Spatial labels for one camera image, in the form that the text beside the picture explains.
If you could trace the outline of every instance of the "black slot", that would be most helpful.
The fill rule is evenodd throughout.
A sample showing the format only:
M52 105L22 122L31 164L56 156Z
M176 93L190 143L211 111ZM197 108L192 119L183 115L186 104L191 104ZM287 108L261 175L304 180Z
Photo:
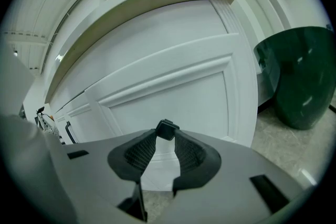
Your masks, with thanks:
M107 158L109 166L121 179L136 182L132 197L126 198L118 208L145 222L147 212L143 204L141 176L155 153L155 145L156 133L151 129L115 147Z
M250 178L268 209L274 214L289 203L289 200L265 175Z
M88 155L89 153L87 151L81 150L81 151L75 151L68 153L69 159L75 159L81 156Z

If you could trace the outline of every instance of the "dark object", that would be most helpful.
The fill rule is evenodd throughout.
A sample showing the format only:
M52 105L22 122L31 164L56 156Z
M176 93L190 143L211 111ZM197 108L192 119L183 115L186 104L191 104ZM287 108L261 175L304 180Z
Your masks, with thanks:
M178 190L204 186L216 175L222 163L217 150L183 133L179 126L167 119L161 120L156 129L114 148L108 155L109 166L121 179L136 183L133 196L125 199L118 208L144 221L147 220L147 213L140 178L155 153L156 136L168 141L175 138L181 176L174 179L174 195Z
M140 178L155 153L155 143L155 129L151 129L114 148L107 158L109 166L121 179L136 183L133 196L125 199L118 208L143 221L147 221L147 213L144 209Z
M288 199L278 190L278 188L265 175L250 178L262 199L272 214L279 211L289 203Z
M180 129L180 127L165 119L159 122L155 130L158 137L171 141L174 138L175 129Z
M258 114L268 109L272 105L272 102L273 100L271 98L271 99L268 99L266 102L262 103L260 106L258 106Z
M114 148L107 157L113 171L124 180L140 182L140 177L155 153L156 134L148 132Z
M334 34L322 27L277 33L255 48L284 124L312 128L328 108L336 85Z
M75 151L75 152L70 152L68 153L69 159L75 159L79 158L81 156L88 155L89 153L87 151L81 150L81 151Z
M69 121L67 121L67 125L65 126L65 130L67 131L67 134L69 135L71 141L75 144L76 141L74 140L74 138L72 137L72 135L71 135L71 133L70 133L70 131L69 131L69 126L71 126L71 124L70 124Z
M23 105L21 106L21 109L20 109L20 112L19 112L19 117L20 117L21 119L24 119L24 120L27 119L27 117L26 117L26 113L25 113L25 108L23 107Z
M36 125L38 125L38 117L35 117L35 122L36 122Z
M335 108L334 106L329 105L329 109L330 109L332 112L336 113L336 108Z
M41 113L41 114L42 114L43 110L44 110L44 106L42 106L40 109L38 109L38 110L36 111L36 114L38 114L38 113Z
M147 222L147 212L143 204L141 185L137 184L134 188L134 192L131 198L124 200L118 208L124 212Z
M175 129L175 154L181 175L174 179L174 195L178 190L204 186L217 174L222 164L217 150L178 129Z

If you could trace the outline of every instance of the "white door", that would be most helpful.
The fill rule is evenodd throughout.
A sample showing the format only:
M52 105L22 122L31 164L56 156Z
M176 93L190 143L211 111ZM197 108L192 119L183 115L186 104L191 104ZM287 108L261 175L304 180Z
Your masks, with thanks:
M210 15L197 13L203 9ZM174 20L167 20L169 13ZM135 18L121 26L128 33L124 38L132 39L123 46L108 42L103 50L108 57L99 57L105 68L121 62L120 67L62 109L64 123L70 121L78 141L152 129L168 119L182 130L250 146L257 115L256 72L230 6L225 1L179 3L143 17L145 21ZM132 21L146 24L138 31L128 29L134 26ZM143 189L171 190L179 174L174 140L157 138L156 152L142 177Z
M65 115L63 114L63 110L59 110L55 113L55 125L58 129L59 135L62 137L63 141L66 145L71 145L72 141L69 137L69 135L66 132L66 125L67 125L67 119Z
M95 115L89 105L86 95L81 95L67 103L62 112L67 122L68 128L76 143L91 142L109 138L105 135L105 123L100 123L99 116Z
M244 42L233 33L179 44L112 73L85 94L116 136L152 129L168 119L182 130L250 146L256 73L251 72ZM179 173L174 140L157 138L144 175L159 190L171 190Z

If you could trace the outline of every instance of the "door panel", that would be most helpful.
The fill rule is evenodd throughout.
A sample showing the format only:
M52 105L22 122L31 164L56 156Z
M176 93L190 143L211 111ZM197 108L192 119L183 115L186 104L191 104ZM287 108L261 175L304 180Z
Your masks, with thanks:
M60 109L98 80L155 52L226 33L208 0L177 3L137 16L103 36L76 61L51 105Z
M63 110L55 113L55 124L58 129L59 135L62 136L63 141L66 145L71 145L72 141L65 130L65 126L67 125L67 120L65 115L63 114Z
M62 109L70 122L69 128L77 143L106 139L99 117L94 115L85 94L81 94Z
M256 98L238 88L250 86L242 35L223 34L186 42L136 61L85 91L92 110L115 135L155 128L169 119L183 130L249 146L254 128L242 110ZM157 138L146 176L159 190L170 190L179 175L174 140Z

